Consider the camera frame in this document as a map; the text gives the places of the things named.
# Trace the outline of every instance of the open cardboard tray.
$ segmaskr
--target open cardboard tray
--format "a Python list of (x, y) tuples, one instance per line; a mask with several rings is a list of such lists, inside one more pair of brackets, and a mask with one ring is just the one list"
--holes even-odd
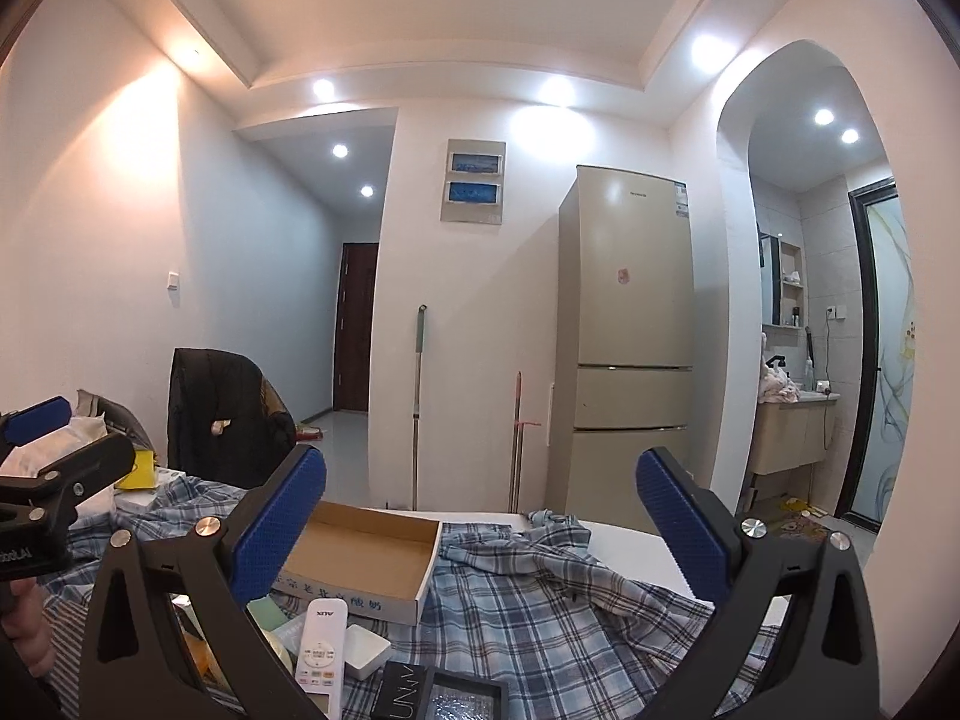
[(342, 598), (351, 614), (416, 625), (424, 611), (442, 524), (320, 501), (274, 589)]

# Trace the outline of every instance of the plaid shirt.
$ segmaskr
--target plaid shirt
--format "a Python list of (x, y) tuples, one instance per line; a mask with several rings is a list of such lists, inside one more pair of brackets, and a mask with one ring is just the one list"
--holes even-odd
[[(48, 613), (61, 654), (52, 682), (68, 714), (77, 713), (83, 609), (112, 531), (179, 536), (201, 517), (225, 517), (242, 495), (187, 477), (168, 485), (147, 514), (121, 511), (71, 531), (78, 565), (44, 582), (54, 594)], [(352, 622), (387, 637), (395, 661), (504, 680), (511, 718), (633, 717), (683, 659), (710, 608), (600, 565), (574, 517), (537, 512), (530, 519), (526, 533), (446, 524), (421, 624)], [(302, 600), (280, 593), (275, 600), (288, 613), (305, 610)], [(720, 712), (749, 696), (775, 636), (776, 628), (761, 630)], [(363, 683), (346, 678), (343, 717), (366, 720), (378, 686), (376, 675)]]

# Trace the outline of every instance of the silver bolt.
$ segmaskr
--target silver bolt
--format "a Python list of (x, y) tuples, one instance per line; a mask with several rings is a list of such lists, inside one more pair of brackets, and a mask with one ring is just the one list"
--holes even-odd
[(846, 533), (840, 533), (840, 531), (834, 531), (830, 534), (830, 543), (833, 544), (841, 552), (846, 552), (850, 549), (850, 537)]
[(198, 536), (213, 536), (219, 529), (220, 521), (216, 517), (204, 517), (194, 528)]
[(767, 535), (767, 526), (762, 520), (755, 517), (748, 517), (740, 524), (740, 529), (750, 538), (763, 538)]
[(110, 537), (110, 546), (116, 547), (117, 549), (120, 547), (125, 547), (128, 543), (130, 543), (131, 538), (132, 536), (130, 535), (130, 531), (116, 531), (113, 536)]

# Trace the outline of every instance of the blue gripper pad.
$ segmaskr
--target blue gripper pad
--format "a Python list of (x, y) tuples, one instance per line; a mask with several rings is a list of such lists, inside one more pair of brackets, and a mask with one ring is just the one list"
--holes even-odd
[(326, 488), (323, 455), (303, 445), (294, 449), (299, 451), (302, 454), (294, 469), (233, 548), (230, 593), (239, 605), (263, 598), (270, 592), (317, 501), (323, 497)]
[(701, 509), (702, 504), (707, 504), (704, 498), (715, 499), (713, 493), (697, 488), (670, 453), (658, 447), (648, 449), (637, 460), (637, 495), (693, 594), (715, 605), (726, 601), (740, 547), (733, 534), (733, 518), (726, 509), (723, 514), (715, 509)]
[(50, 398), (22, 412), (12, 413), (3, 430), (4, 438), (11, 446), (25, 446), (64, 427), (70, 422), (70, 413), (66, 398)]

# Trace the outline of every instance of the refrigerator door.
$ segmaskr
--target refrigerator door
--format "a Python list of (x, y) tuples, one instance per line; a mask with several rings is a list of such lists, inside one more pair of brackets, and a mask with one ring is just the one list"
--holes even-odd
[(654, 446), (665, 446), (681, 464), (686, 462), (686, 430), (574, 433), (566, 513), (656, 533), (635, 481), (637, 458)]
[(664, 428), (690, 422), (693, 371), (579, 368), (576, 428)]
[(578, 167), (580, 354), (589, 365), (692, 365), (686, 189)]

